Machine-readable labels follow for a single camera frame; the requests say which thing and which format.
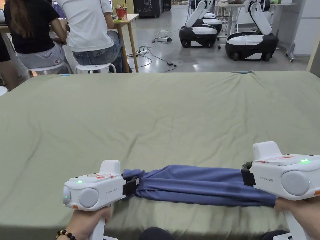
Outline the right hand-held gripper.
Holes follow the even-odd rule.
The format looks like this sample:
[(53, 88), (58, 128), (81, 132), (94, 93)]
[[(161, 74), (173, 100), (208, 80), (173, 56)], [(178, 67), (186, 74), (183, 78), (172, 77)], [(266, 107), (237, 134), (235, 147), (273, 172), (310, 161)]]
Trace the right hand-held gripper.
[(243, 183), (291, 201), (320, 195), (320, 156), (281, 153), (273, 141), (253, 145), (254, 160), (242, 165)]

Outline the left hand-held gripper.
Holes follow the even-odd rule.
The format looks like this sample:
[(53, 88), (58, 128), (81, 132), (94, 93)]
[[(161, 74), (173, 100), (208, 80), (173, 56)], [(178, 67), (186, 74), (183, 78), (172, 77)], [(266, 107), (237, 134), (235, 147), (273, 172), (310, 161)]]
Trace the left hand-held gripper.
[(96, 211), (136, 192), (138, 178), (125, 178), (118, 160), (103, 161), (98, 173), (70, 178), (63, 187), (63, 204), (72, 209)]

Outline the person's left hand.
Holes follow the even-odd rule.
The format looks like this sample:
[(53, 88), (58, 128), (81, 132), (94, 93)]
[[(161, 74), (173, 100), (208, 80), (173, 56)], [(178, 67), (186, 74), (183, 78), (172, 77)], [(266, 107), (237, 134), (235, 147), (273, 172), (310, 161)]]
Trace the person's left hand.
[(107, 222), (111, 217), (111, 208), (104, 207), (97, 211), (74, 210), (70, 222), (66, 227), (67, 232), (71, 232), (77, 240), (87, 240), (98, 222), (103, 219)]

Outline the person's right hand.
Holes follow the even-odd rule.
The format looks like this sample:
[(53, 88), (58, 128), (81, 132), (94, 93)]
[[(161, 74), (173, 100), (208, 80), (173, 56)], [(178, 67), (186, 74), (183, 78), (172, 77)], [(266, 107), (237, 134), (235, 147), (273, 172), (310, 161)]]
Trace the person's right hand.
[(320, 239), (320, 197), (290, 201), (277, 198), (274, 209), (280, 212), (289, 211), (313, 240)]

